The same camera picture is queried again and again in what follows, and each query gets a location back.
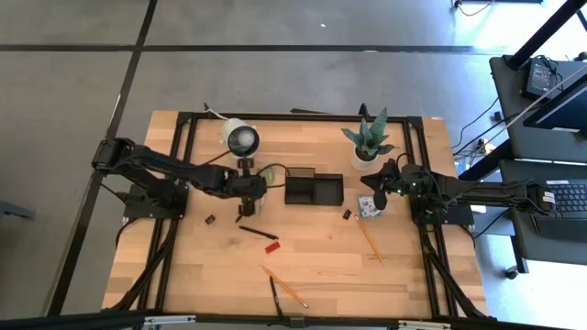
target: black pen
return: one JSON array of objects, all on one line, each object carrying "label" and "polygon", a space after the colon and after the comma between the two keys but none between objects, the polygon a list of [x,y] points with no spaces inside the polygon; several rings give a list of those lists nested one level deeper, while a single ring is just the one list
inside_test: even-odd
[{"label": "black pen", "polygon": [[249,228],[249,227],[245,227],[243,225],[239,225],[238,228],[240,228],[242,230],[246,230],[246,231],[251,232],[253,234],[265,236],[265,237],[267,237],[269,239],[279,239],[276,235],[271,235],[271,234],[263,233],[262,231],[259,231],[257,229],[253,229],[253,228]]}]

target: white plant pot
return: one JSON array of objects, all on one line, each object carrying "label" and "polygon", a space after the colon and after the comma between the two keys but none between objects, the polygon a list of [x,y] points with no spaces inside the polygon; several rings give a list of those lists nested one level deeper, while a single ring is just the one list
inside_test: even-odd
[{"label": "white plant pot", "polygon": [[355,149],[353,148],[352,149],[352,157],[350,158],[350,164],[352,165],[352,167],[355,168],[355,170],[368,171],[368,170],[373,169],[373,166],[377,162],[378,158],[379,158],[379,155],[375,156],[374,160],[370,160],[370,161],[362,160],[359,158],[359,156],[357,156],[357,153],[355,152]]}]

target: red eraser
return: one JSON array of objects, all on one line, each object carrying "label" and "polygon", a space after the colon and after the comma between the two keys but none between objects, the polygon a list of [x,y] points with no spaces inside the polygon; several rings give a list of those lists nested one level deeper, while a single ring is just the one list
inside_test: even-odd
[{"label": "red eraser", "polygon": [[279,242],[272,243],[268,247],[265,248],[265,252],[272,253],[273,250],[276,250],[280,247]]}]

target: pencil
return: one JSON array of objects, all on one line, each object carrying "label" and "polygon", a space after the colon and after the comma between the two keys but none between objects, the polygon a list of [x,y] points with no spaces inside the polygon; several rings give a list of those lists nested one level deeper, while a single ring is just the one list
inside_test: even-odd
[{"label": "pencil", "polygon": [[369,237],[369,234],[367,234],[367,229],[365,229],[365,226],[359,220],[359,217],[356,214],[355,214],[355,219],[357,219],[357,222],[359,223],[360,230],[362,230],[363,231],[363,234],[365,234],[365,237],[367,237],[367,240],[369,241],[369,245],[371,245],[371,248],[373,249],[373,252],[375,252],[375,256],[377,256],[377,259],[379,260],[379,262],[381,262],[383,264],[382,256],[379,254],[379,251],[375,247],[375,244],[373,244],[373,241]]},{"label": "pencil", "polygon": [[259,267],[263,268],[263,270],[265,270],[265,272],[267,274],[269,274],[269,276],[273,277],[273,279],[279,283],[279,285],[282,286],[282,288],[284,290],[286,290],[289,294],[292,295],[292,297],[294,299],[296,299],[300,304],[302,304],[303,307],[308,308],[308,304],[305,303],[302,298],[300,298],[297,294],[295,294],[295,292],[292,291],[292,289],[290,289],[287,285],[285,285],[285,283],[282,282],[282,280],[278,279],[277,276],[275,276],[275,274],[273,274],[270,270],[268,270],[265,266],[263,265],[259,265]]}]

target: desk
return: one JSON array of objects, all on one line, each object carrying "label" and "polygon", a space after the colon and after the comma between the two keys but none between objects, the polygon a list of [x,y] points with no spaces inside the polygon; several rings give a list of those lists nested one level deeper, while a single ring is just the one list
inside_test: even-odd
[{"label": "desk", "polygon": [[[491,58],[489,64],[492,68],[493,80],[504,117],[518,114],[532,104],[531,100],[520,95],[526,76],[525,71],[513,71],[505,65],[504,59],[501,57]],[[564,66],[559,66],[559,73],[566,77],[584,65],[586,64],[582,62],[565,62]],[[569,81],[565,86],[569,86],[571,83],[574,81]],[[526,118],[521,118],[508,127],[509,139],[469,170],[463,172],[459,178],[461,180],[479,180],[497,169],[500,160],[587,162],[587,141],[579,141],[569,132],[526,127],[523,124],[524,119]]]},{"label": "desk", "polygon": [[[154,112],[145,144],[169,154],[177,112]],[[358,225],[344,220],[345,209],[357,210],[357,196],[372,191],[359,181],[365,173],[350,165],[352,144],[342,127],[359,129],[358,122],[247,120],[260,134],[255,167],[280,162],[291,167],[315,167],[316,172],[343,173],[342,206],[285,205],[284,189],[270,189],[260,214],[243,218],[250,226],[280,237],[281,248],[267,255],[271,241],[238,229],[238,199],[220,200],[190,191],[184,219],[180,221],[165,295],[165,312],[199,314],[275,315],[269,279],[263,264],[288,283],[309,304],[305,309],[277,288],[285,314],[348,317],[431,316],[423,259],[416,226],[407,198],[389,196],[384,215],[364,224],[380,250],[385,265],[373,254]],[[191,162],[212,159],[225,149],[220,145],[221,120],[197,121]],[[424,132],[431,167],[455,175],[444,120],[425,118]],[[406,150],[401,125],[388,124],[388,141],[397,149],[379,159],[377,170],[390,157]],[[413,129],[413,144],[417,135]],[[420,161],[419,151],[415,152]],[[231,156],[216,162],[236,168]],[[283,180],[276,169],[274,184]],[[204,220],[215,215],[216,221]],[[481,277],[471,238],[458,226],[443,226],[451,272],[468,297],[484,313]],[[145,266],[152,220],[127,228],[120,238],[108,281],[104,307],[117,303]],[[153,306],[157,274],[151,283],[148,307]],[[446,301],[437,277],[441,308]]]},{"label": "desk", "polygon": [[[546,180],[587,179],[587,167],[583,166],[503,160],[500,162],[500,170],[504,182],[532,178],[544,184]],[[518,254],[516,256],[518,271],[527,272],[527,269],[524,269],[525,266],[519,263],[520,261],[523,263],[523,259],[587,265],[587,243],[539,236],[530,215],[522,214],[517,210],[513,210],[512,213],[511,218],[514,220],[515,228],[512,243],[515,244],[514,252]]]}]

